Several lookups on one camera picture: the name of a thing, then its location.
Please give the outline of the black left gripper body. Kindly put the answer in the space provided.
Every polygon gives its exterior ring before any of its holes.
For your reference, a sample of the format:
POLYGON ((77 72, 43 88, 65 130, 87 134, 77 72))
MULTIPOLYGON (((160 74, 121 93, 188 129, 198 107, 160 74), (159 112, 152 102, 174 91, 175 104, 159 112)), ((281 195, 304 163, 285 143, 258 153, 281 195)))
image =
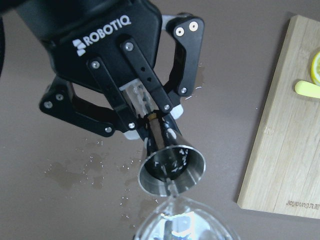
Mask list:
POLYGON ((99 92, 87 61, 100 57, 118 86, 137 79, 121 44, 134 39, 151 67, 162 28, 159 9, 148 0, 3 0, 2 13, 16 9, 47 50, 61 78, 99 92))

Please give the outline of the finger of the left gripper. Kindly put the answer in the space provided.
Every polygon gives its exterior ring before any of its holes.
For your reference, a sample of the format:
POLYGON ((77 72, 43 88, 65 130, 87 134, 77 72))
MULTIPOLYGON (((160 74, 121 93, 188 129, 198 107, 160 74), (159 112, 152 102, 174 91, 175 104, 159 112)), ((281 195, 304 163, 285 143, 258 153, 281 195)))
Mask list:
POLYGON ((42 96, 39 109, 103 137, 111 137, 115 131, 120 131, 128 140, 139 139, 138 121, 103 60, 100 57, 92 58, 87 61, 86 68, 112 108, 98 106, 78 97, 70 81, 56 76, 42 96))
POLYGON ((161 84, 133 38, 121 44, 126 61, 158 109, 174 119, 184 112, 180 99, 190 96, 194 90, 204 27, 204 21, 190 13, 162 16, 162 29, 175 41, 173 67, 166 84, 161 84))

